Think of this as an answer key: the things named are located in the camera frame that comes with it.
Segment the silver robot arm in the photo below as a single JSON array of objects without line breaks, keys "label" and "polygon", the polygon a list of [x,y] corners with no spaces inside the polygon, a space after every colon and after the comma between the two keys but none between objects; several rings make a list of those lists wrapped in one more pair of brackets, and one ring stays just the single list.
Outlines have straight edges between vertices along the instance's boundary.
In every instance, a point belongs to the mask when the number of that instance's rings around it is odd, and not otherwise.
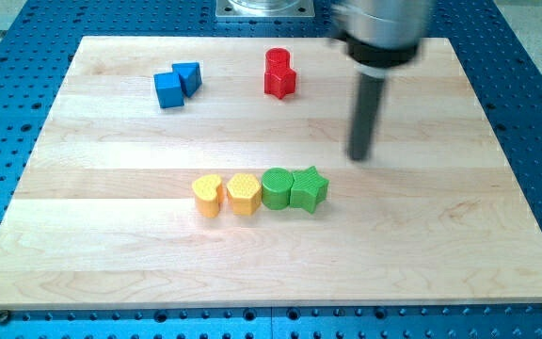
[{"label": "silver robot arm", "polygon": [[334,38],[362,74],[384,78],[418,54],[433,0],[343,0],[333,7]]}]

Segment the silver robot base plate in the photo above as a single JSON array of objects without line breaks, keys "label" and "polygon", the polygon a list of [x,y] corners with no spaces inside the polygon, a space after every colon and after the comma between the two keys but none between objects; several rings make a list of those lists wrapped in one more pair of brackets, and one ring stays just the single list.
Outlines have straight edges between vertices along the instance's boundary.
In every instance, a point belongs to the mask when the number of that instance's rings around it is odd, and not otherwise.
[{"label": "silver robot base plate", "polygon": [[315,16],[312,0],[216,0],[217,18],[279,18]]}]

